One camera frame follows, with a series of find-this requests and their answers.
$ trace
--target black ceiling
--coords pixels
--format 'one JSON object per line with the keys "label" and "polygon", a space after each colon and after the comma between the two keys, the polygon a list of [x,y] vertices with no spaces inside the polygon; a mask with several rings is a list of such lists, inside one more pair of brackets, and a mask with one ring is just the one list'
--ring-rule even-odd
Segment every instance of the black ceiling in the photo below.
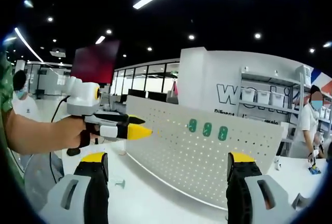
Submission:
{"label": "black ceiling", "polygon": [[[7,1],[16,7],[7,9],[7,19],[15,17],[47,62],[59,61],[49,51],[60,48],[67,56],[62,62],[72,63],[77,48],[94,45],[111,29],[106,40],[121,40],[117,67],[179,58],[183,48],[204,46],[278,55],[332,75],[332,48],[322,47],[332,40],[331,0],[155,0],[140,10],[132,7],[138,0],[31,0],[34,8],[25,8],[23,0]],[[256,32],[262,33],[261,40],[254,39]],[[189,34],[196,39],[189,41]],[[153,52],[147,52],[148,46]],[[21,55],[37,60],[19,40],[11,49],[17,50],[10,54],[13,60]]]}

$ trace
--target black cable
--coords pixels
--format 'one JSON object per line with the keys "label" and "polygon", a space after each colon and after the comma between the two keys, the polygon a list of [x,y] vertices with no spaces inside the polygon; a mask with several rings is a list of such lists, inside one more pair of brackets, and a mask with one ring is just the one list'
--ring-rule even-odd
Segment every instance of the black cable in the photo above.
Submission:
{"label": "black cable", "polygon": [[15,160],[15,163],[17,165],[17,167],[20,169],[20,171],[24,174],[24,170],[21,168],[21,166],[19,165],[19,163],[17,162],[15,156],[14,156],[14,153],[12,153],[12,150],[10,150],[11,154],[12,154],[12,158],[14,158]]}
{"label": "black cable", "polygon": [[[54,118],[56,117],[57,112],[58,112],[58,110],[59,110],[59,107],[60,107],[61,103],[62,103],[62,102],[66,102],[68,98],[69,98],[69,96],[63,98],[63,99],[59,102],[59,104],[58,104],[58,106],[57,106],[57,108],[56,108],[56,111],[54,112],[54,115],[53,115],[53,117],[52,117],[51,122],[53,122]],[[57,184],[57,180],[56,180],[56,177],[54,176],[54,172],[53,172],[53,169],[52,169],[52,152],[50,152],[50,158],[49,158],[49,160],[50,160],[49,163],[50,163],[51,173],[52,173],[52,176],[53,176],[53,179],[54,179],[55,184]]]}

